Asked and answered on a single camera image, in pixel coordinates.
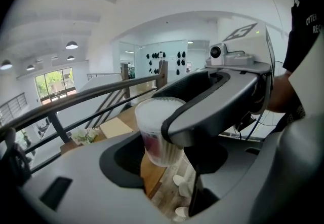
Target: railing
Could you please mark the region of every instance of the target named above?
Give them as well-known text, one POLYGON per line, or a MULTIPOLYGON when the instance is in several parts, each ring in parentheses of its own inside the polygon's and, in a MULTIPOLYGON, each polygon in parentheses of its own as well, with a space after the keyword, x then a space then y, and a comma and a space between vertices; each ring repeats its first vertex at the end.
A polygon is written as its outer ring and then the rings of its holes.
POLYGON ((118 74, 117 72, 106 72, 106 73, 88 73, 88 81, 92 78, 98 77, 98 76, 109 76, 111 74, 118 74))
MULTIPOLYGON (((30 153, 34 151, 36 148, 50 142, 51 140, 60 137, 64 143, 70 142, 70 138, 67 136, 67 132, 71 131, 72 129, 89 122, 93 120, 94 118, 105 114, 108 111, 113 110, 116 107, 119 107, 133 99, 136 99, 146 93, 149 93, 153 90, 159 89, 162 86, 164 86, 167 83, 167 71, 168 71, 168 63, 160 63, 160 74, 150 76, 150 77, 144 77, 144 78, 138 78, 138 79, 131 79, 131 80, 125 80, 125 81, 120 81, 112 84, 107 84, 107 85, 102 85, 99 87, 95 87, 92 89, 87 89, 82 92, 76 93, 74 95, 68 96, 63 100, 56 100, 51 103, 45 104, 43 106, 37 107, 21 117, 15 118, 12 121, 8 122, 5 126, 0 128, 0 135, 1 133, 7 131, 9 128, 14 128, 16 131, 19 131, 45 117, 48 117, 49 120, 51 121, 53 127, 56 130, 56 133, 40 140, 39 142, 33 144, 29 148, 25 150, 25 153, 30 153), (151 81, 156 81, 156 88, 152 88, 146 92, 143 92, 141 94, 135 95, 133 97, 129 97, 123 101, 119 101, 115 103, 114 105, 110 105, 104 109, 101 109, 99 111, 96 111, 95 113, 91 114, 90 116, 81 119, 65 128, 62 127, 59 119, 57 118, 56 112, 61 111, 63 109, 66 109, 68 107, 71 107, 73 105, 79 104, 81 102, 87 101, 89 99, 96 98, 101 95, 105 95, 108 93, 113 93, 115 91, 119 91, 122 89, 129 88, 131 86, 135 86, 138 84, 146 83, 146 82, 151 82, 151 81)), ((43 167, 47 166, 49 163, 53 162, 55 159, 57 159, 60 156, 60 154, 55 155, 54 157, 46 160, 45 162, 37 165, 35 168, 31 170, 32 173, 42 169, 43 167)))
MULTIPOLYGON (((100 76, 106 76, 106 75, 111 75, 111 74, 118 74, 118 73, 89 73, 87 74, 88 76, 88 80, 89 80, 89 76, 91 75, 96 75, 95 77, 98 77, 97 75, 100 76)), ((121 64, 121 79, 124 80, 128 80, 129 76, 128 76, 128 65, 127 64, 121 64)), ((123 90, 119 90, 118 92, 114 92, 114 93, 109 93, 109 95, 107 95, 107 97, 103 100, 103 102, 99 105, 99 107, 96 109, 96 112, 99 112, 100 110, 107 108, 111 105, 113 105, 114 103, 120 102, 120 100, 122 98, 129 98, 130 97, 130 88, 127 87, 123 90)), ((105 122, 107 120, 107 118, 110 116, 110 114, 112 113, 113 110, 109 111, 107 113, 107 115, 104 117, 104 119, 102 120, 102 117, 104 116, 104 114, 100 115, 99 118, 95 121, 95 123, 92 122, 92 120, 88 121, 88 123, 86 124, 85 128, 89 128, 90 126, 92 128, 97 127, 97 125, 101 122, 105 122)))
POLYGON ((13 120, 27 105, 25 93, 21 93, 0 106, 0 127, 13 120))

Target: window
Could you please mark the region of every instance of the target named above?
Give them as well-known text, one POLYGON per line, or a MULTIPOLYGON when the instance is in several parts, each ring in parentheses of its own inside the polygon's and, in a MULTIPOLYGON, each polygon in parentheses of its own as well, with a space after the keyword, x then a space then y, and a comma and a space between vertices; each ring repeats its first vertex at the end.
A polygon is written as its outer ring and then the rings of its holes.
POLYGON ((35 82, 43 105, 76 93, 72 68, 42 74, 35 77, 35 82))

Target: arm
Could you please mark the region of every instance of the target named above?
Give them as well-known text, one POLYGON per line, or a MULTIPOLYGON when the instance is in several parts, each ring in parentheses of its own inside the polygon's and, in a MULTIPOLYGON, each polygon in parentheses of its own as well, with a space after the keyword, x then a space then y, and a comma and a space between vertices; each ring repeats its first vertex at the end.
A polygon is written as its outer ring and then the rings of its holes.
POLYGON ((289 102, 295 95, 295 91, 288 78, 291 72, 286 71, 282 76, 274 78, 273 90, 271 92, 268 110, 275 113, 285 113, 289 107, 289 102))

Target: black slot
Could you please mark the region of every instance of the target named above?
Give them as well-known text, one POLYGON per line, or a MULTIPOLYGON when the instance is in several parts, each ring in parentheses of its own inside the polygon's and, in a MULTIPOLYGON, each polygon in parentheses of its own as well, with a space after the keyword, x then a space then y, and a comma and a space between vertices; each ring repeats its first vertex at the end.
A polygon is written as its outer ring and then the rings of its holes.
POLYGON ((72 183, 72 179, 58 177, 51 186, 43 193, 40 200, 52 210, 56 210, 63 196, 72 183))
POLYGON ((245 152, 248 152, 250 154, 257 156, 259 154, 260 150, 257 148, 254 148, 254 147, 249 147, 247 150, 245 150, 245 152))
POLYGON ((207 72, 194 73, 178 82, 175 82, 168 88, 155 93, 153 97, 168 96, 188 102, 210 87, 211 83, 209 81, 207 72))

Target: plastic cup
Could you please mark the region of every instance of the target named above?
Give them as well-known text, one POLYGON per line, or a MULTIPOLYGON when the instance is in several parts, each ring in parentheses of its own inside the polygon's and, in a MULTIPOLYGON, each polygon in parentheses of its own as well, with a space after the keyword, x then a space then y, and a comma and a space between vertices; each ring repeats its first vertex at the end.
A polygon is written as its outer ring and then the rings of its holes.
POLYGON ((173 97, 152 98, 141 102, 135 108, 137 126, 144 140, 145 150, 152 163, 167 167, 175 164, 183 148, 167 142, 161 134, 164 120, 185 102, 173 97))

